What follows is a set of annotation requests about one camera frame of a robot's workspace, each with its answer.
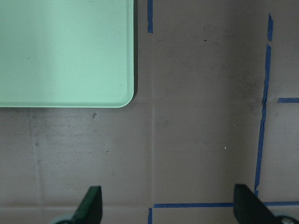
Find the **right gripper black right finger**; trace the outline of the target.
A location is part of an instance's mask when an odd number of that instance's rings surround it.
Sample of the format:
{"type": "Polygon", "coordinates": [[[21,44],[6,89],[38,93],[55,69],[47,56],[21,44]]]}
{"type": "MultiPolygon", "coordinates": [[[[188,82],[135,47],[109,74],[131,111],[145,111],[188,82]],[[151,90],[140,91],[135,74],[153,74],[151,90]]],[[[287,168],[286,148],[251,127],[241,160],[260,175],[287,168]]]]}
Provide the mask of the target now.
{"type": "Polygon", "coordinates": [[[233,213],[239,224],[280,223],[245,184],[236,184],[234,187],[233,213]]]}

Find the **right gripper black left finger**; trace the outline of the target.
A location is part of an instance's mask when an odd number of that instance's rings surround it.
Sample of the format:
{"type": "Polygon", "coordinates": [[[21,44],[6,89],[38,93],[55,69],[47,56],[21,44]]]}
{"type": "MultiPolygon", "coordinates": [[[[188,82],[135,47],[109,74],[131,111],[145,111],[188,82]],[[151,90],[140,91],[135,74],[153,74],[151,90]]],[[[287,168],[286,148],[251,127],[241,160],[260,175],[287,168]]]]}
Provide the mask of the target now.
{"type": "Polygon", "coordinates": [[[101,186],[91,186],[71,217],[71,224],[100,224],[102,220],[101,186]]]}

